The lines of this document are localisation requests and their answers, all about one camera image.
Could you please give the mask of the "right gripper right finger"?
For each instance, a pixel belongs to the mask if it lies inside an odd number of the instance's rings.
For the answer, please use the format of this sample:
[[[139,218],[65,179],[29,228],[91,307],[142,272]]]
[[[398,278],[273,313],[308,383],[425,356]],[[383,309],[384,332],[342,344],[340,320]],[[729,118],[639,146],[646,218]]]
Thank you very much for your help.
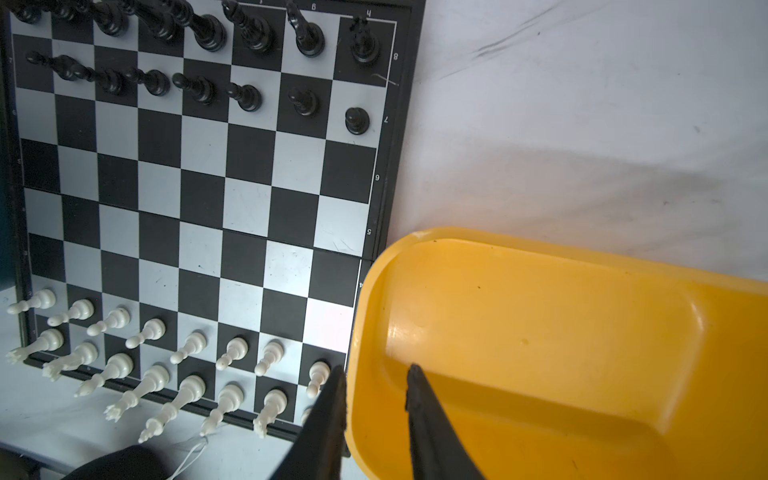
[[[407,373],[405,409],[414,479],[484,479],[417,364]]]

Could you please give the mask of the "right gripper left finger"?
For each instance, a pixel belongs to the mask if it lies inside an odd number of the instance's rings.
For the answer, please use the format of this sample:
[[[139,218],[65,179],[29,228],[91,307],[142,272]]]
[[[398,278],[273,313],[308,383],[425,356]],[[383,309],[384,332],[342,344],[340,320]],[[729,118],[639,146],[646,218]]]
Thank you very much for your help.
[[[339,479],[346,429],[346,376],[336,366],[294,445],[271,479]]]

